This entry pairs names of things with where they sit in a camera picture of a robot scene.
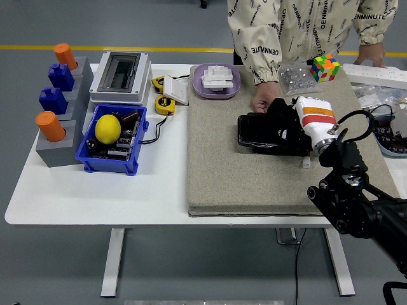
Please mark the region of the person's left hand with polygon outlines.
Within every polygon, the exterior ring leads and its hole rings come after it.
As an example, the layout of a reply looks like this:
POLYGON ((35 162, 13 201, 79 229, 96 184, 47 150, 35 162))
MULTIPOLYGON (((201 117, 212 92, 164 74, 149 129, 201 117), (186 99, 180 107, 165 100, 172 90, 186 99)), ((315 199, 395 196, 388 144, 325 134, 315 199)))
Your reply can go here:
POLYGON ((361 65, 364 61, 370 60, 373 63, 373 67, 385 68, 385 54, 385 47, 382 42, 370 45, 360 45, 359 54, 354 61, 354 64, 361 65))

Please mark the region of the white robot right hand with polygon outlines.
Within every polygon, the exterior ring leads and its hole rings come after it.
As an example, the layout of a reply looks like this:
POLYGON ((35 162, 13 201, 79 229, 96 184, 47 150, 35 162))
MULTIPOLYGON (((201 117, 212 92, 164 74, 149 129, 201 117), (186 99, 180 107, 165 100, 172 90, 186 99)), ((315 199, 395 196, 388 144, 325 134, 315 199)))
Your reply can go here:
POLYGON ((299 96, 292 104, 279 99, 278 105, 279 136, 287 145, 320 155, 337 138, 336 118, 328 101, 299 96))

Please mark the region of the person's right hand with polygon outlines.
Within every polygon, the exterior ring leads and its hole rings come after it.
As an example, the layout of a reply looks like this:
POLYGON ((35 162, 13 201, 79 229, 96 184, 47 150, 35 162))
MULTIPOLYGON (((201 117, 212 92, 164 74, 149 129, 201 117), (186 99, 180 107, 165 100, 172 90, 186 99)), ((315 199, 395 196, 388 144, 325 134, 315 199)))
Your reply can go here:
POLYGON ((271 103, 279 96, 278 82, 270 81, 256 85, 251 105, 256 113, 266 113, 271 103))

